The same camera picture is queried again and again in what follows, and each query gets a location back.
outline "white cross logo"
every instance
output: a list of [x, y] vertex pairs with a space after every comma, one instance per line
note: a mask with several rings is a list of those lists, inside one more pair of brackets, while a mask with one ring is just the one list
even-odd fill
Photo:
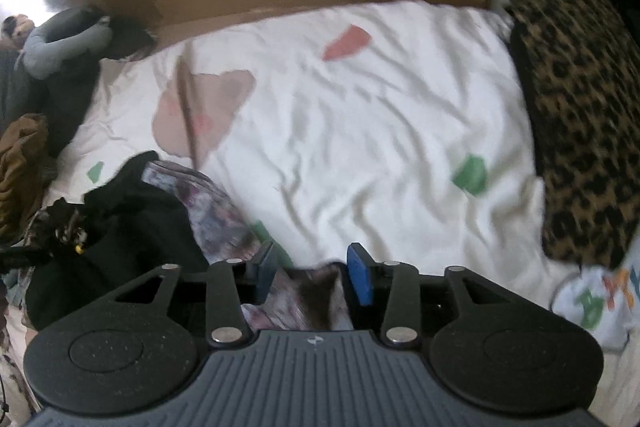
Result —
[[324, 342], [324, 338], [314, 335], [312, 337], [309, 337], [306, 341], [313, 346], [319, 346], [319, 344], [322, 344]]

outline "brown cloth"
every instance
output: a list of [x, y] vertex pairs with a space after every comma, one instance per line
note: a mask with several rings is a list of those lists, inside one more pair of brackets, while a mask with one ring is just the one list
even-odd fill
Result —
[[0, 138], [0, 243], [12, 243], [42, 204], [47, 121], [25, 114]]

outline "leopard print fabric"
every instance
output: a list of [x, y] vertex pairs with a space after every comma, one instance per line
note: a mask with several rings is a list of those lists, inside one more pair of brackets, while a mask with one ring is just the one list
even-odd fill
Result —
[[640, 49], [609, 0], [509, 1], [538, 112], [545, 253], [617, 266], [640, 216]]

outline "gray surface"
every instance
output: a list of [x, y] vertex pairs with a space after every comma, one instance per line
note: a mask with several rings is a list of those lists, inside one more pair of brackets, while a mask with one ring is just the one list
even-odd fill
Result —
[[367, 331], [263, 331], [251, 346], [213, 354], [187, 391], [154, 410], [79, 419], [45, 410], [29, 427], [596, 427], [584, 411], [513, 421], [445, 393], [420, 358]]

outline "light gray sleeve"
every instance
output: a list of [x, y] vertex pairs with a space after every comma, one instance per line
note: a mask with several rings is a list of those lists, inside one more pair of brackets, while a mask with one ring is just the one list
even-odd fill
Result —
[[84, 52], [97, 54], [109, 45], [113, 32], [104, 22], [98, 22], [78, 35], [55, 42], [46, 42], [44, 31], [36, 28], [24, 43], [24, 67], [39, 80], [56, 73], [62, 62]]

